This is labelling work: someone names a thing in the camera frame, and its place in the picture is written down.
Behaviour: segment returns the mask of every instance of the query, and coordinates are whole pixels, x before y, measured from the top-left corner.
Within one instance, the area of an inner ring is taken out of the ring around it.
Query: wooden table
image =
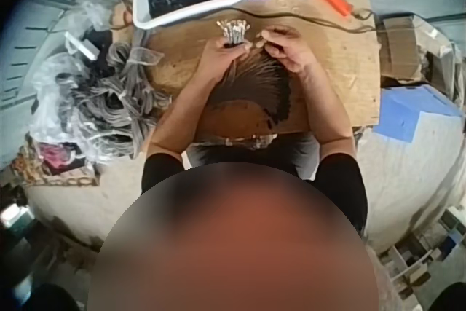
[[[348,0],[355,9],[370,9],[369,0]],[[343,18],[325,0],[243,0],[235,7],[256,14],[291,12],[306,17],[329,20],[345,28],[374,26],[373,18],[360,21]],[[374,125],[379,118],[380,67],[379,45],[375,32],[349,34],[311,24],[295,17],[260,20],[228,10],[200,20],[161,28],[150,38],[149,48],[163,52],[165,58],[150,70],[153,85],[177,94],[196,68],[206,40],[220,36],[216,21],[245,19],[251,24],[249,36],[272,24],[290,25],[302,33],[323,64],[342,99],[353,126]],[[207,107],[197,130],[197,138],[206,135],[249,138],[253,135],[292,133],[309,130],[307,112],[299,83],[291,81],[289,118],[269,128],[269,117],[254,103],[236,101],[221,108]]]

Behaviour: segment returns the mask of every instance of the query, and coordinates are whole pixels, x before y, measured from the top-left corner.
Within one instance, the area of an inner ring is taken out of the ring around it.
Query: plastic bag
[[[33,115],[31,136],[39,142],[75,142],[69,120],[73,109],[71,90],[88,78],[84,64],[67,53],[46,59],[34,74],[39,107]]]
[[[68,53],[46,59],[34,77],[39,107],[32,137],[44,143],[76,143],[91,162],[136,158],[157,123],[153,108],[166,109],[171,102],[146,77],[145,66],[158,64],[163,54],[144,48],[145,38],[136,30],[133,45],[109,47],[107,64],[114,69],[109,76],[101,76],[92,65],[84,67]]]
[[[116,157],[136,158],[145,137],[156,126],[154,107],[166,109],[171,97],[149,84],[144,66],[155,66],[163,54],[143,47],[146,34],[136,30],[133,44],[113,43],[108,64],[113,76],[100,78],[78,97],[71,127],[86,158],[106,163]]]
[[[86,31],[91,28],[97,32],[108,31],[111,27],[111,14],[115,4],[115,0],[83,1],[66,15],[66,30],[77,39],[82,39]],[[65,41],[65,47],[71,55],[77,51],[68,40]]]

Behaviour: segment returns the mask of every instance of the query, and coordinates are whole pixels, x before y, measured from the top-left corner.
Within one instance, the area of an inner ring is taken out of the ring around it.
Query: gray cable coil
[[[135,29],[132,44],[113,43],[107,62],[115,68],[115,75],[80,84],[73,91],[76,108],[71,128],[92,161],[108,162],[125,155],[136,158],[157,124],[150,115],[152,109],[166,109],[171,102],[170,95],[154,90],[147,80],[144,66],[154,66],[163,57],[143,47],[148,37],[148,32]],[[109,105],[111,94],[122,106]]]

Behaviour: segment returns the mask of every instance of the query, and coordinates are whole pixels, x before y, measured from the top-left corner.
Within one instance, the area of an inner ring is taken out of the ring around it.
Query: black cable
[[[239,9],[237,7],[224,7],[222,9],[217,9],[217,10],[214,10],[213,12],[209,12],[207,14],[201,15],[200,17],[206,17],[206,16],[209,16],[209,15],[213,15],[213,14],[228,11],[228,10],[234,10],[234,11],[242,12],[243,14],[250,15],[250,16],[256,17],[256,18],[261,18],[261,19],[294,17],[294,18],[298,18],[300,20],[306,21],[308,23],[313,23],[315,25],[321,25],[322,27],[334,28],[334,29],[337,29],[339,31],[344,31],[344,32],[351,33],[351,34],[364,34],[364,33],[376,31],[376,28],[370,27],[369,25],[363,25],[363,26],[361,26],[359,28],[356,28],[356,29],[349,29],[349,28],[343,27],[342,25],[337,25],[336,23],[333,23],[333,22],[331,22],[329,20],[324,20],[322,18],[317,18],[317,17],[306,17],[306,16],[302,16],[302,15],[293,14],[291,12],[276,12],[274,14],[259,15],[259,14],[255,14],[255,13],[247,11],[247,10]],[[372,14],[373,13],[371,12],[366,19],[369,19],[370,16],[372,16]]]

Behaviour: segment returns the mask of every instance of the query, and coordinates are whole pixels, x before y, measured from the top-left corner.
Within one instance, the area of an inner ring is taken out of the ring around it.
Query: white floor
[[[376,251],[389,248],[410,227],[434,219],[465,193],[463,123],[423,114],[411,144],[365,132],[358,160],[369,201],[366,234]],[[84,242],[105,240],[141,193],[143,162],[143,155],[116,160],[103,169],[99,187],[34,187],[27,194],[39,217],[58,217]]]

